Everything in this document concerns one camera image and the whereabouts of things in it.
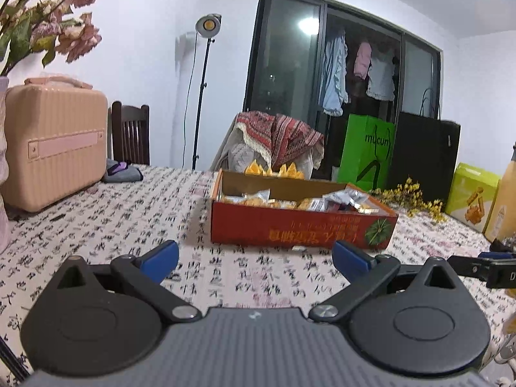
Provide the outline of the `yellow juice bottle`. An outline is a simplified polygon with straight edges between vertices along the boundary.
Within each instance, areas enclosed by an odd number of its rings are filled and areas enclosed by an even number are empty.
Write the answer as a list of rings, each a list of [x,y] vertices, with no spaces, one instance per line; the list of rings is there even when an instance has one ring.
[[[496,199],[492,206],[491,216],[484,232],[486,238],[503,240],[515,233],[516,226],[516,150],[512,152],[505,174],[500,180]]]

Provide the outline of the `studio lamp on stand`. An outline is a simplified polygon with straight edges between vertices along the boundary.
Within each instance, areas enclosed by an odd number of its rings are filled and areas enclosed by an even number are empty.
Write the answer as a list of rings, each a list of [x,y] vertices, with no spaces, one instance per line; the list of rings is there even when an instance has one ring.
[[[200,122],[201,122],[201,112],[202,112],[202,104],[204,99],[204,92],[207,87],[206,82],[206,71],[207,64],[210,54],[210,49],[212,44],[215,42],[215,37],[220,33],[222,24],[222,16],[219,13],[210,13],[201,17],[196,25],[195,29],[198,33],[199,37],[204,38],[206,40],[205,45],[205,56],[202,65],[202,74],[199,86],[199,98],[198,98],[198,107],[196,113],[196,123],[195,123],[195,132],[194,132],[194,140],[193,140],[193,159],[192,159],[192,169],[195,170],[197,168],[197,163],[199,160],[199,131],[200,131]]]

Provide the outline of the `hanging white garment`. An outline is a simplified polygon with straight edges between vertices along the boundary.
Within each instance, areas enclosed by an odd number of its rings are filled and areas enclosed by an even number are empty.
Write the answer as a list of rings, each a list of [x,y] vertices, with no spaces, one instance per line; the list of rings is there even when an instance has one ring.
[[[372,56],[368,69],[368,87],[366,95],[378,101],[394,100],[394,64],[393,50],[381,52],[375,46],[372,48]]]

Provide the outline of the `dark wooden chair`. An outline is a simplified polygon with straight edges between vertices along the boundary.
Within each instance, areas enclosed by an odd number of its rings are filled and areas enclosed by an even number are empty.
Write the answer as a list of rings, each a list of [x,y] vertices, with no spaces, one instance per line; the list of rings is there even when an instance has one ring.
[[[150,164],[150,107],[133,107],[115,101],[111,107],[115,161]]]

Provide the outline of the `chair under cloth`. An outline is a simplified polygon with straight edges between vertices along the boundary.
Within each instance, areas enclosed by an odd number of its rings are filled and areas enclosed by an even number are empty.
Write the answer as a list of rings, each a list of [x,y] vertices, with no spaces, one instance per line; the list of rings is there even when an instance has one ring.
[[[262,149],[254,150],[257,145],[247,144],[241,126],[233,122],[227,131],[219,150],[217,151],[209,171],[230,170],[236,172],[244,172],[245,169],[256,161],[264,170],[269,167],[267,159],[263,156]],[[313,170],[317,170],[323,160],[323,146],[309,149],[306,153],[299,155],[293,161],[287,161],[290,165],[292,162],[296,164],[296,168],[304,173],[305,179],[310,179]]]

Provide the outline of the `grey purple folded cloth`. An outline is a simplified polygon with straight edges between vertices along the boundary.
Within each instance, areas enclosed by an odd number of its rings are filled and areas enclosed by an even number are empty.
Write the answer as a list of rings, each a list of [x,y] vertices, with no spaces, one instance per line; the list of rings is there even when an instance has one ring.
[[[108,159],[102,182],[106,184],[135,183],[141,182],[143,179],[144,175],[141,170],[131,163]]]

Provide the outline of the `gold crisp packet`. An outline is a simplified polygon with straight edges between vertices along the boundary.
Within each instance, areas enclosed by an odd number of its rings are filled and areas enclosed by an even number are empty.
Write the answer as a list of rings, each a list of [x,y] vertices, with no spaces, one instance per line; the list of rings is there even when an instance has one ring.
[[[244,194],[242,196],[220,196],[220,202],[239,204],[244,206],[264,207],[269,203],[270,190],[258,191],[253,194]]]

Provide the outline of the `black paper shopping bag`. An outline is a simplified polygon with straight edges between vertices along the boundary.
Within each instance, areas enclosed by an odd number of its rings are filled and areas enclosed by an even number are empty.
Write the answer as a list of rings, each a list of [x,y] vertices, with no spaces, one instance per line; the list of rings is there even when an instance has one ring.
[[[386,187],[409,178],[420,185],[424,201],[445,203],[457,163],[461,126],[456,122],[401,113]]]

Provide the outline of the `green paper shopping bag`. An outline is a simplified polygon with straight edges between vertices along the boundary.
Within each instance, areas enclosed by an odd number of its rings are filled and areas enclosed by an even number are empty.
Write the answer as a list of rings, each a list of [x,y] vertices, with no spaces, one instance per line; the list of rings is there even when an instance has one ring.
[[[395,125],[368,115],[348,118],[337,182],[363,191],[383,189],[390,169]]]

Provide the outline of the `yellow flower branch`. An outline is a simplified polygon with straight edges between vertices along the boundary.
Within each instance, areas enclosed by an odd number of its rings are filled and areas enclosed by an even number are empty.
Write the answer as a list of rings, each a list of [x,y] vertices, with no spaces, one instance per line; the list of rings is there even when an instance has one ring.
[[[411,177],[408,177],[403,184],[397,184],[394,189],[377,188],[369,191],[369,194],[388,206],[401,208],[409,218],[426,214],[434,223],[442,223],[446,220],[442,212],[442,200],[425,201],[420,183]]]

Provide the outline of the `red blue silver snack bag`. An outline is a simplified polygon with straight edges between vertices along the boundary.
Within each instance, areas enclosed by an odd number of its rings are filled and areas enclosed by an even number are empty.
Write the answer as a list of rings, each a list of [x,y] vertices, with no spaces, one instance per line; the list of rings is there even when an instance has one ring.
[[[368,194],[349,188],[323,195],[329,212],[362,212],[368,199]]]

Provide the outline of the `hanging pink garment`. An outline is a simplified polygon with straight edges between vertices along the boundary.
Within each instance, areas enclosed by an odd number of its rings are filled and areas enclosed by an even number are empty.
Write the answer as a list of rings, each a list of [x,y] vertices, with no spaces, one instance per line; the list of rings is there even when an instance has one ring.
[[[357,55],[354,62],[353,74],[360,80],[365,80],[369,65],[371,63],[372,47],[368,42],[361,42],[357,50]]]

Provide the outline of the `calligraphy print tablecloth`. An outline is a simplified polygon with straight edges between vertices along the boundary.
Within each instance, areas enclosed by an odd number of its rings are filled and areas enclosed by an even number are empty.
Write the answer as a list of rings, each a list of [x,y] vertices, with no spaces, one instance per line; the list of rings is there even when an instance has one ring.
[[[22,323],[72,255],[107,264],[174,240],[178,266],[164,286],[200,310],[308,311],[345,286],[332,264],[331,248],[211,242],[217,172],[145,166],[143,175],[136,183],[95,184],[35,214],[10,212],[11,242],[1,252],[1,337],[22,367],[29,367],[19,339]],[[426,214],[409,218],[395,212],[398,220],[387,247],[369,248],[373,253],[420,265],[434,256],[475,257],[489,249],[482,233],[453,218],[434,223]]]

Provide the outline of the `pale pink vase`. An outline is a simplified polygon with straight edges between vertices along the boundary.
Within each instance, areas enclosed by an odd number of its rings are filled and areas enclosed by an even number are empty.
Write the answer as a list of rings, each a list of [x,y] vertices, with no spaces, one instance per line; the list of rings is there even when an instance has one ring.
[[[9,165],[6,160],[7,141],[5,137],[5,95],[10,81],[2,76],[0,79],[1,111],[0,111],[0,185],[3,185],[9,176]],[[0,248],[3,252],[8,244],[11,234],[11,227],[5,211],[3,196],[0,196]]]

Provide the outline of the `red patterned cloth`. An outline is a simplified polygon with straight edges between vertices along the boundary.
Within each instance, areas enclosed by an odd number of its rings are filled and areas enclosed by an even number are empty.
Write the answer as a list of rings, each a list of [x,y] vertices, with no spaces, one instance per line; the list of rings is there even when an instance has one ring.
[[[284,114],[260,111],[239,113],[235,127],[243,141],[258,152],[273,169],[289,165],[311,153],[312,168],[317,170],[323,160],[324,137],[307,123]]]

